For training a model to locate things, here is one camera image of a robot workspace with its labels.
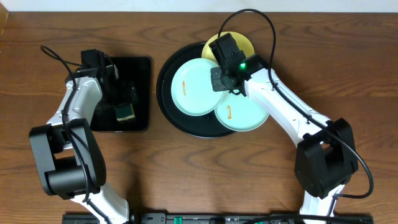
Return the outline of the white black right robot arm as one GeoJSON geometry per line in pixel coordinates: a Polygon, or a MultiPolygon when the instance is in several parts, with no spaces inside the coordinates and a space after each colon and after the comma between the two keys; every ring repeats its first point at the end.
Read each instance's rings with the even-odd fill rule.
{"type": "Polygon", "coordinates": [[[341,191],[358,170],[349,123],[315,111],[293,93],[259,55],[217,55],[215,91],[236,90],[268,111],[295,144],[295,175],[305,189],[302,215],[333,217],[341,191]]]}

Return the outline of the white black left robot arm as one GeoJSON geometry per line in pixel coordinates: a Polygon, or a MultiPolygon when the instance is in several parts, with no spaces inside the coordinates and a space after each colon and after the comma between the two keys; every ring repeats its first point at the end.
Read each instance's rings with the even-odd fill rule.
{"type": "Polygon", "coordinates": [[[128,223],[129,204],[106,181],[103,155],[90,123],[103,91],[94,75],[69,76],[52,118],[30,130],[42,188],[85,207],[100,223],[128,223]]]}

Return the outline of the green yellow sponge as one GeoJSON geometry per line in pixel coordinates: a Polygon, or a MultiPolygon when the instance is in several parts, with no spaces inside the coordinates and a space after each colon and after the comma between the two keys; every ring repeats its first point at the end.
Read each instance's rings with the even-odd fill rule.
{"type": "Polygon", "coordinates": [[[116,106],[115,114],[118,121],[127,121],[136,117],[132,104],[116,106]]]}

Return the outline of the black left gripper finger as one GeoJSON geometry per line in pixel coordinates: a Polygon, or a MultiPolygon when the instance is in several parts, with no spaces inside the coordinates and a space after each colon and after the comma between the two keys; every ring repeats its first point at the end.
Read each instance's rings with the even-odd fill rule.
{"type": "Polygon", "coordinates": [[[125,81],[120,81],[117,85],[116,106],[120,107],[129,101],[129,87],[125,81]]]}
{"type": "Polygon", "coordinates": [[[129,82],[128,87],[129,87],[130,102],[132,105],[135,105],[137,104],[137,88],[134,82],[129,82]]]}

